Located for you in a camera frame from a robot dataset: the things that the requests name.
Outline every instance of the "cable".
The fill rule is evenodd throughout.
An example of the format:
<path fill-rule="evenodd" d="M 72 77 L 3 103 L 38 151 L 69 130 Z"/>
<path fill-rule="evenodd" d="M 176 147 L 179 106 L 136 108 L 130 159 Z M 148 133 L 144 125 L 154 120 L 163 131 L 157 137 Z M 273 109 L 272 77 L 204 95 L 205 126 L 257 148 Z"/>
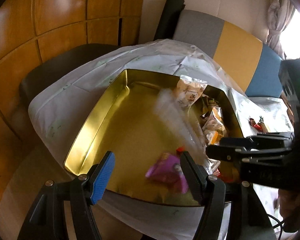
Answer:
<path fill-rule="evenodd" d="M 283 221 L 280 221 L 279 219 L 277 219 L 276 217 L 274 217 L 274 216 L 272 216 L 272 215 L 269 215 L 269 214 L 267 214 L 267 215 L 268 215 L 268 217 L 270 217 L 270 218 L 272 218 L 273 220 L 275 220 L 275 221 L 278 222 L 278 224 L 275 225 L 275 226 L 273 226 L 273 228 L 277 228 L 278 226 L 280 226 L 280 234 L 279 234 L 279 237 L 278 237 L 278 240 L 280 240 L 280 239 L 281 239 L 281 235 L 282 235 L 282 231 L 283 231 L 283 226 L 282 226 L 282 224 L 284 223 L 284 220 L 283 220 Z"/>
<path fill-rule="evenodd" d="M 282 220 L 280 223 L 278 223 L 278 224 L 276 224 L 275 226 L 273 226 L 273 229 L 275 229 L 275 228 L 277 228 L 278 226 L 280 226 L 280 225 L 282 225 L 282 224 L 284 224 L 285 223 L 285 219 L 284 220 Z"/>

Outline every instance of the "candy wrapper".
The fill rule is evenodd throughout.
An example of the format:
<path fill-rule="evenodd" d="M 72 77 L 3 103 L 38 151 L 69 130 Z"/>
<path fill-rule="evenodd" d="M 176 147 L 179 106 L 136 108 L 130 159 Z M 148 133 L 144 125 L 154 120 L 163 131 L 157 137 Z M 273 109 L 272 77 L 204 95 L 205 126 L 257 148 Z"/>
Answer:
<path fill-rule="evenodd" d="M 215 173 L 215 171 L 218 170 L 218 167 L 219 167 L 221 161 L 213 160 L 213 159 L 208 159 L 208 160 L 211 163 L 211 169 L 212 169 L 213 175 L 215 175 L 214 173 Z"/>
<path fill-rule="evenodd" d="M 218 101 L 216 101 L 215 99 L 210 98 L 204 94 L 202 95 L 201 99 L 202 99 L 202 103 L 203 103 L 203 108 L 202 108 L 203 115 L 201 115 L 201 118 L 202 118 L 201 125 L 202 126 L 207 122 L 207 120 L 212 112 L 212 109 L 215 109 L 218 112 L 218 115 L 221 118 L 223 118 L 222 110 L 221 110 L 221 107 L 220 107 Z"/>
<path fill-rule="evenodd" d="M 148 170 L 146 177 L 168 186 L 182 194 L 188 191 L 188 183 L 181 170 L 180 159 L 170 153 L 163 153 L 160 159 Z"/>
<path fill-rule="evenodd" d="M 249 119 L 249 123 L 252 127 L 254 127 L 257 131 L 267 133 L 269 132 L 269 128 L 267 125 L 263 122 L 263 117 L 260 116 L 260 120 L 258 123 L 253 118 Z"/>
<path fill-rule="evenodd" d="M 181 108 L 190 107 L 202 95 L 207 85 L 205 81 L 181 75 L 174 90 L 177 103 Z"/>
<path fill-rule="evenodd" d="M 202 128 L 208 145 L 218 144 L 222 137 L 227 136 L 226 127 L 219 113 L 218 109 L 213 107 L 207 122 Z"/>

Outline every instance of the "sunlight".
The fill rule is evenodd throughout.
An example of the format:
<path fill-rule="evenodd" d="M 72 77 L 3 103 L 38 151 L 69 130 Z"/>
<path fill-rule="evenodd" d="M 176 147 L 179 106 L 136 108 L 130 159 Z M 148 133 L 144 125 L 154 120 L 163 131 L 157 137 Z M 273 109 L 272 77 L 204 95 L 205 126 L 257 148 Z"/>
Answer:
<path fill-rule="evenodd" d="M 287 59 L 300 58 L 300 13 L 297 10 L 287 28 L 280 35 L 280 42 Z"/>

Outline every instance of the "yellow cushion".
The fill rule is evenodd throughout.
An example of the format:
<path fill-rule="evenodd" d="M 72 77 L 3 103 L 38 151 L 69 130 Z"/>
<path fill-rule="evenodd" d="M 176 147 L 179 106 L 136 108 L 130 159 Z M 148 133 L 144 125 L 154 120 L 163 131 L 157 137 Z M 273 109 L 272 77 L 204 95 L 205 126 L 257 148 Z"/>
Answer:
<path fill-rule="evenodd" d="M 225 21 L 213 59 L 245 91 L 257 68 L 261 51 L 259 39 Z"/>

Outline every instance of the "human hand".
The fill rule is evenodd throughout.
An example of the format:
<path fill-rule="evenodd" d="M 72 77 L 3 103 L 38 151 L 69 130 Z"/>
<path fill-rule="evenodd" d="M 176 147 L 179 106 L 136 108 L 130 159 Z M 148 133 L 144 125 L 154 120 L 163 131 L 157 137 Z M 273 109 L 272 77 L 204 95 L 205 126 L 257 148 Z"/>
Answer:
<path fill-rule="evenodd" d="M 280 215 L 285 219 L 300 206 L 300 192 L 279 189 Z"/>

